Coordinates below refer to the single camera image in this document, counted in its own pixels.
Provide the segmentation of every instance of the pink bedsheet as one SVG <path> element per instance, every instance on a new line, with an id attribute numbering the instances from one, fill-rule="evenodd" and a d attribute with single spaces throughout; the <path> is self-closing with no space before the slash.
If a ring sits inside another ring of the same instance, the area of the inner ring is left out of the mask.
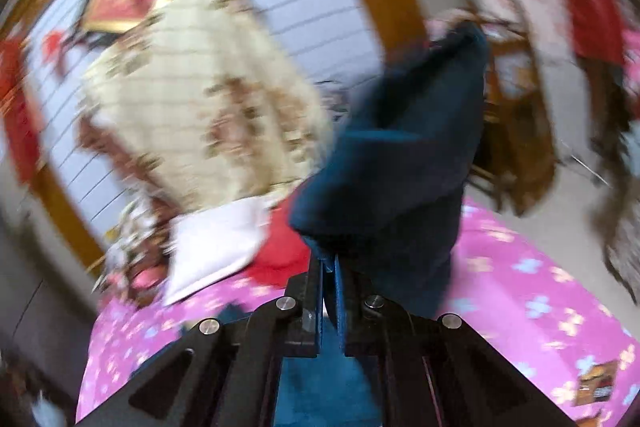
<path id="1" fill-rule="evenodd" d="M 640 389 L 638 343 L 567 272 L 494 214 L 468 200 L 454 250 L 454 277 L 442 312 L 462 316 L 571 418 L 602 409 L 615 426 Z M 126 383 L 131 371 L 175 340 L 181 322 L 215 316 L 227 303 L 246 310 L 282 295 L 242 274 L 163 308 L 135 311 L 111 301 L 96 320 L 78 403 L 84 418 Z M 572 407 L 578 375 L 619 360 L 608 402 Z"/>

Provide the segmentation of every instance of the floor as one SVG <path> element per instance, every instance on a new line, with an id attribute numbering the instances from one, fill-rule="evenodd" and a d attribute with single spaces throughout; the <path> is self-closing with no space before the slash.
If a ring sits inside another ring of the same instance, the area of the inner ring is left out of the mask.
<path id="1" fill-rule="evenodd" d="M 561 167 L 552 193 L 525 217 L 510 208 L 501 219 L 567 270 L 640 339 L 640 307 L 607 271 L 602 261 L 602 240 L 592 225 L 593 214 L 607 197 L 605 185 L 596 187 L 578 166 Z M 477 188 L 467 195 L 493 208 L 493 201 Z"/>

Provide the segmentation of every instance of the silver bolt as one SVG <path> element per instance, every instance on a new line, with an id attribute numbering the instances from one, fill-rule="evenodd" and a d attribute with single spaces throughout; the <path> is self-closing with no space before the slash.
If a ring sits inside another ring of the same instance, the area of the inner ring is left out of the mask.
<path id="1" fill-rule="evenodd" d="M 280 297 L 276 301 L 276 307 L 282 311 L 293 309 L 295 305 L 296 300 L 293 297 Z"/>
<path id="2" fill-rule="evenodd" d="M 447 313 L 442 318 L 442 325 L 445 328 L 449 328 L 450 330 L 457 330 L 460 326 L 462 326 L 462 319 L 456 314 Z"/>
<path id="3" fill-rule="evenodd" d="M 364 303 L 367 308 L 371 308 L 372 310 L 377 310 L 382 308 L 385 305 L 385 299 L 380 295 L 369 295 L 366 299 L 364 299 Z"/>
<path id="4" fill-rule="evenodd" d="M 207 319 L 200 323 L 200 333 L 212 335 L 220 329 L 220 323 L 215 319 Z"/>

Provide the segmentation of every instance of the wooden chair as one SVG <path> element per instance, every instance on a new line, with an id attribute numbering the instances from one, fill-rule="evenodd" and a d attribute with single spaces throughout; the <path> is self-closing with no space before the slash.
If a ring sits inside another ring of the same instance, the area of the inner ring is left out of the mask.
<path id="1" fill-rule="evenodd" d="M 498 211 L 508 194 L 521 216 L 551 188 L 556 153 L 536 55 L 520 4 L 514 1 L 522 27 L 474 15 L 491 48 L 486 73 L 484 136 L 472 174 L 492 184 Z"/>

